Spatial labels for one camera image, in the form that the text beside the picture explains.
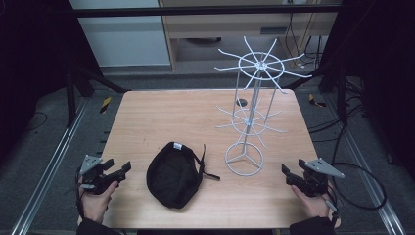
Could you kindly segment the dark curtain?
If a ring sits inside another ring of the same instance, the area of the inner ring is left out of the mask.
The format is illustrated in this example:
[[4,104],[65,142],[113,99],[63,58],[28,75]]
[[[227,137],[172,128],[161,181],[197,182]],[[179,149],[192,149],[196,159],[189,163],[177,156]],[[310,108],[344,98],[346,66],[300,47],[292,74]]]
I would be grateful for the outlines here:
[[329,35],[320,88],[338,68],[364,82],[364,103],[393,158],[415,180],[415,0],[343,0]]
[[66,86],[58,45],[79,65],[100,73],[78,19],[49,17],[70,0],[0,0],[0,165],[10,157],[37,101]]

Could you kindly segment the aluminium floor rail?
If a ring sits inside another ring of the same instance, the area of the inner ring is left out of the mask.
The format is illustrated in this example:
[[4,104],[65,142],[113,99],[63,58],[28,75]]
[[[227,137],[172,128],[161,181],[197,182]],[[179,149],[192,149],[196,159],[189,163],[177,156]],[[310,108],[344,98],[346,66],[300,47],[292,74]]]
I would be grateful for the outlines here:
[[340,139],[345,141],[346,149],[348,150],[352,161],[352,166],[359,169],[359,176],[366,188],[372,204],[377,207],[376,212],[379,214],[380,219],[384,223],[389,235],[407,235],[403,225],[389,202],[386,192],[382,189],[382,183],[375,179],[375,175],[369,175],[369,173],[372,172],[372,169],[364,159],[355,138],[347,129],[347,125],[340,121],[338,123],[338,127],[342,134]]
[[79,107],[75,110],[75,118],[73,123],[65,129],[60,142],[58,143],[49,163],[38,180],[32,195],[24,207],[23,212],[14,224],[10,235],[26,235],[28,232],[69,148],[69,144],[71,143],[71,140],[78,129],[79,124],[81,123],[88,103],[88,98],[80,99]]

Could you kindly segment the person's left hand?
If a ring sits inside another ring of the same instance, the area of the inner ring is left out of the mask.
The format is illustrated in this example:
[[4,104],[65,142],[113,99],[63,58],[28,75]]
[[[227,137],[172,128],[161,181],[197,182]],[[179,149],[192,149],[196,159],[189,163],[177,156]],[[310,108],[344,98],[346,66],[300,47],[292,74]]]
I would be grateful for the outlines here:
[[94,195],[85,192],[83,188],[78,190],[82,204],[82,211],[85,218],[95,221],[99,224],[103,223],[105,212],[108,208],[112,193],[118,187],[118,182],[114,181],[111,185],[100,195]]

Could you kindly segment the black cap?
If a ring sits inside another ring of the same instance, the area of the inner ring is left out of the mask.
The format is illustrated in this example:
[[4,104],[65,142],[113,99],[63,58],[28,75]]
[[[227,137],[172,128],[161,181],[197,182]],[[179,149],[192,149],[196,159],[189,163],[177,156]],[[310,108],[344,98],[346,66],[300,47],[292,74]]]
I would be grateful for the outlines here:
[[220,179],[205,171],[204,154],[198,158],[187,146],[169,142],[150,163],[146,181],[150,193],[162,205],[182,209],[195,196],[205,175]]

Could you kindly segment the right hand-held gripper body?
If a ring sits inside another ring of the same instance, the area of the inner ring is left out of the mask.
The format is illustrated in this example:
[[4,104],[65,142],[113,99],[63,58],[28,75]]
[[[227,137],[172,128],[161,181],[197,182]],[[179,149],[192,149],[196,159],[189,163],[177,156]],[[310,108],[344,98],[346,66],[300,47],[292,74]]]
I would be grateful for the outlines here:
[[286,177],[288,185],[295,185],[307,197],[316,197],[317,195],[326,194],[329,183],[328,177],[334,176],[344,178],[345,175],[328,164],[323,159],[305,162],[306,170],[303,170],[303,176],[295,175]]

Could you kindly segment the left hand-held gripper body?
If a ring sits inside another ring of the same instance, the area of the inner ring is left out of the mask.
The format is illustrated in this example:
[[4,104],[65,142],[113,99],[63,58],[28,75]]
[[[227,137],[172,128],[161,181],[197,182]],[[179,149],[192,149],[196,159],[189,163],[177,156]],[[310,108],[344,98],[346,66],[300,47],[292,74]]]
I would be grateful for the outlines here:
[[103,159],[86,155],[79,170],[82,177],[80,187],[86,192],[100,195],[106,191],[112,182],[121,182],[124,179],[115,179],[115,171],[106,174],[103,170]]

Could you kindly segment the black metal stand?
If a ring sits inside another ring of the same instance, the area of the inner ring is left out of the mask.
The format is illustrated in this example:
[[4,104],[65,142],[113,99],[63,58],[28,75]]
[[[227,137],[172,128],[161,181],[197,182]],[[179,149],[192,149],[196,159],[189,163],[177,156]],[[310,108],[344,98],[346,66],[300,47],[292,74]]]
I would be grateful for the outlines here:
[[322,80],[318,89],[327,93],[334,87],[337,88],[337,115],[343,124],[347,124],[346,114],[346,64],[344,62],[328,62],[318,69],[313,70],[307,78],[300,78],[297,81],[286,85],[286,89],[296,89],[302,84],[305,84],[310,79],[321,76]]
[[110,88],[117,93],[127,92],[126,88],[122,88],[111,81],[104,78],[102,75],[89,70],[87,68],[77,66],[69,69],[66,76],[66,90],[67,90],[67,104],[68,104],[68,124],[70,127],[76,118],[76,104],[74,97],[74,89],[77,89],[82,97],[92,97],[94,94],[94,88],[89,82],[92,79],[98,83]]

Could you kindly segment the black horizontal frame bar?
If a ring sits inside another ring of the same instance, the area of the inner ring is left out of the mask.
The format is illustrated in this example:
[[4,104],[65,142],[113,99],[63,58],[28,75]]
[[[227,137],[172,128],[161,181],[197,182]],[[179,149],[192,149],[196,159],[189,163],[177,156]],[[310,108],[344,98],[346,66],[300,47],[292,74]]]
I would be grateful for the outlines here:
[[80,9],[67,11],[78,18],[103,17],[152,17],[152,16],[197,16],[238,14],[286,14],[286,13],[332,13],[342,9],[342,4],[323,5],[253,5],[253,6],[200,6],[200,7],[157,7]]

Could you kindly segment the light wooden desk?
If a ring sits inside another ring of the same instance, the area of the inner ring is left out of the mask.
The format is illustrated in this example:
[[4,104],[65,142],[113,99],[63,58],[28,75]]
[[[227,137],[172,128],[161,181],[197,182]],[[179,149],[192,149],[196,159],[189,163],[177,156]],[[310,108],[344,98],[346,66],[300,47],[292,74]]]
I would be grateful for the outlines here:
[[[289,0],[158,0],[162,7],[287,6]],[[241,15],[187,15],[162,18],[171,66],[178,66],[178,45],[182,39],[231,36],[272,36],[282,43],[287,57],[305,52],[311,36],[331,33],[335,13],[282,13]]]

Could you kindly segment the white cabinet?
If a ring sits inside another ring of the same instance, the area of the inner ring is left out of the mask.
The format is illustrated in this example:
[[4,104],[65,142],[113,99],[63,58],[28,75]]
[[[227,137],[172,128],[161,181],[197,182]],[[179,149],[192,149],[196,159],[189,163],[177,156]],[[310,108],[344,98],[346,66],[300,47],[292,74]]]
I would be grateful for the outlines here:
[[[75,10],[153,8],[159,0],[69,0]],[[79,18],[101,68],[169,66],[161,17]]]

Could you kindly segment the person's right hand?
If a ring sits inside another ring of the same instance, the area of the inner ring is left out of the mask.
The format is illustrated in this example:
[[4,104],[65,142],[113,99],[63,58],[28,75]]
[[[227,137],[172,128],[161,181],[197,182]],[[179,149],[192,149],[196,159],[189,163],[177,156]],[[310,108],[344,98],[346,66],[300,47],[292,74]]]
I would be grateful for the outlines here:
[[307,197],[295,185],[292,185],[291,189],[294,192],[294,194],[300,199],[300,202],[303,205],[304,212],[306,214],[306,219],[313,218],[316,216],[329,218],[330,207],[327,204],[327,195],[318,197]]

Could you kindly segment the yellow black striped tape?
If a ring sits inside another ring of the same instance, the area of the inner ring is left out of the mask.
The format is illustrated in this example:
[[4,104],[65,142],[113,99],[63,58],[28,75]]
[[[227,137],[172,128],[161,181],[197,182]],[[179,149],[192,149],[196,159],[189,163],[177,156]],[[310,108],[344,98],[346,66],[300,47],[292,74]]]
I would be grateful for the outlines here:
[[102,104],[101,109],[100,109],[100,114],[104,114],[106,112],[111,100],[112,100],[112,97],[110,97],[110,96],[106,97],[104,99],[103,104]]
[[308,94],[308,102],[316,107],[327,107],[324,102],[317,102],[312,94]]

